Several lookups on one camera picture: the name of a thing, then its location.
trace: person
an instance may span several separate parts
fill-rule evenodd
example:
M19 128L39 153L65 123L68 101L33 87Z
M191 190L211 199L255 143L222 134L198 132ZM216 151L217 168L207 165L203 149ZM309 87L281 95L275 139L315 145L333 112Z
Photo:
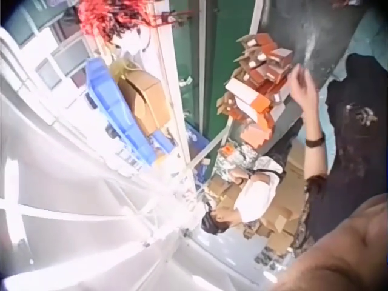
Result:
M291 96L303 110L307 140L306 205L293 243L297 256L362 203L387 191L388 72L374 57L357 54L347 57L345 67L346 78L327 87L327 112L336 143L330 173L312 77L300 66L289 76ZM304 89L299 83L301 75Z
M242 188L241 193L232 209L212 209L207 204L208 210L201 222L203 231L217 235L241 223L251 227L262 217L275 196L276 187L286 175L284 168L292 141L302 125L303 121L299 118L265 156L258 158L254 170L235 167L229 172L230 179Z
M388 278L388 72L357 54L347 57L346 72L327 88L336 138L329 173L311 74L298 65L289 76L306 127L306 205L292 246L298 259L274 290L377 290Z

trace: bare skin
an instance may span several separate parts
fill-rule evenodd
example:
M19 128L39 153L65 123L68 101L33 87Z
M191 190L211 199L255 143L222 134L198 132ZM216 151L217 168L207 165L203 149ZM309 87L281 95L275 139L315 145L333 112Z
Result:
M289 85L292 98L303 110L306 138L320 138L318 94L310 73L296 66ZM305 161L306 179L327 174L323 145L306 148ZM273 290L375 290L387 274L387 228L387 195L381 194L363 203L300 256Z
M229 176L231 180L235 184L239 184L241 188L245 186L245 183L249 177L248 173L239 167L229 171ZM257 173L252 175L250 180L253 182L262 181L269 185L270 176L264 173ZM215 221L220 223L220 226L228 225L229 227L233 227L242 223L240 212L237 209L218 207L212 211L212 216L214 217Z
M387 272L386 199L366 201L300 256L273 291L376 290Z

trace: white shirt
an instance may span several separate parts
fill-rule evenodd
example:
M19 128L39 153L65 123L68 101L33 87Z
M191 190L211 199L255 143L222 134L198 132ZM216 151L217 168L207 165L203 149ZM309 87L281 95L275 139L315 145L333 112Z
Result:
M283 168L268 156L258 158L254 169L269 169L278 173L283 172ZM269 185L262 181L253 182L248 180L237 197L234 209L239 211L243 223L262 217L271 204L273 197L275 197L276 188L280 182L279 177L269 172L263 172L263 174L270 176Z

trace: woman's arm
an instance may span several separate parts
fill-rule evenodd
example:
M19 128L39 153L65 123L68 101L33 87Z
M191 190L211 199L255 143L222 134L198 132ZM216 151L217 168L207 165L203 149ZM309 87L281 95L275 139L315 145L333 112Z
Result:
M302 108L306 139L317 141L322 138L319 121L319 96L310 72L295 66L289 75L291 97ZM304 154L304 179L312 176L327 175L326 145L314 148L306 147Z
M233 179L233 182L239 184L241 182L240 179L248 179L249 174L244 171L242 168L236 167L229 172L230 177ZM250 177L250 179L254 182L262 181L269 185L270 176L265 173L256 173Z
M322 127L319 121L319 114L310 112L304 116L304 127L306 139L316 141L322 138ZM305 147L304 150L304 179L313 176L327 175L326 143L319 147Z

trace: black clothing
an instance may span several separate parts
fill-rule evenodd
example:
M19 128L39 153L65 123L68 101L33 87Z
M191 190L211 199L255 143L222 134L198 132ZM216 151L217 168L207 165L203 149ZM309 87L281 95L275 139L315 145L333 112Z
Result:
M371 56L351 54L347 77L327 88L336 155L327 179L313 179L305 220L314 241L331 232L369 198L387 192L388 72Z

